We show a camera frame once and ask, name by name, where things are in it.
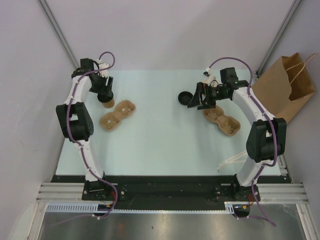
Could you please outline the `brown paper coffee cup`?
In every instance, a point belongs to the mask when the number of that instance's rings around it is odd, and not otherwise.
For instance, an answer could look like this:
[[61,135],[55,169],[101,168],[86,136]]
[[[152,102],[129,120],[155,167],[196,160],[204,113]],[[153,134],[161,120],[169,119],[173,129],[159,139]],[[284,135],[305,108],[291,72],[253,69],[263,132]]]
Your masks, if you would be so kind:
[[108,102],[103,102],[102,105],[107,109],[111,109],[115,105],[115,100],[112,98]]

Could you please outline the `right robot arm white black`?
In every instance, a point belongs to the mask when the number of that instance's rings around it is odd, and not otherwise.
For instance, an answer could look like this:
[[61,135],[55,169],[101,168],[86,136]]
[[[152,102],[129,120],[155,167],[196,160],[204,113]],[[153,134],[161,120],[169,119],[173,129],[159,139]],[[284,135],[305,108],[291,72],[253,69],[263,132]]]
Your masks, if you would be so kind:
[[287,122],[277,118],[257,99],[246,80],[239,80],[233,67],[220,71],[221,83],[207,68],[207,79],[196,84],[188,108],[201,110],[204,117],[226,135],[239,131],[240,124],[226,116],[217,101],[229,99],[243,112],[251,129],[246,141],[247,159],[229,186],[215,189],[216,200],[252,201],[259,198],[257,180],[266,167],[274,167],[278,156],[285,151]]

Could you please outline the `brown paper bag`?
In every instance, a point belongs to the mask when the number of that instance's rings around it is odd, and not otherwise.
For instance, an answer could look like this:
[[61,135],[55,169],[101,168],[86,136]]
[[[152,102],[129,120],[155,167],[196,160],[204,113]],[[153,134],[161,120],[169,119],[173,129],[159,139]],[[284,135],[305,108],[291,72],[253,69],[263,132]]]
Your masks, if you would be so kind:
[[299,53],[281,56],[252,85],[257,99],[275,117],[289,123],[315,93],[307,65]]

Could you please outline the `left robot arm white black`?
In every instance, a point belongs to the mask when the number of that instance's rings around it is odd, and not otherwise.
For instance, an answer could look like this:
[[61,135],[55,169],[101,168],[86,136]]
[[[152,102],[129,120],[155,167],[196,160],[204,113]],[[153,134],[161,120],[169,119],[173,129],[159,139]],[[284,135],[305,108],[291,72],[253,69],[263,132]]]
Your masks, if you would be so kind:
[[85,105],[87,94],[92,92],[105,108],[114,106],[113,77],[108,74],[112,67],[100,58],[81,59],[80,67],[71,75],[72,86],[67,100],[55,108],[63,136],[73,143],[82,158],[85,182],[81,198],[84,201],[117,200],[116,188],[107,182],[105,172],[96,160],[90,142],[94,123]]

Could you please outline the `brown pulp cup carrier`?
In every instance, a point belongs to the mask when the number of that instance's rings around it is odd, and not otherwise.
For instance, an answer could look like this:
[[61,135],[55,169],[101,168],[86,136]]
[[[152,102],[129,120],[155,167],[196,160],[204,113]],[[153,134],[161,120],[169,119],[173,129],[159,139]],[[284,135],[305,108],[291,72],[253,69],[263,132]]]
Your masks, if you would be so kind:
[[216,124],[220,131],[227,136],[234,136],[241,129],[241,123],[235,118],[225,115],[224,110],[218,105],[202,111],[203,116],[211,123]]
[[114,130],[123,119],[130,117],[136,110],[136,105],[130,100],[123,100],[118,103],[112,112],[103,115],[99,120],[99,125],[105,131]]

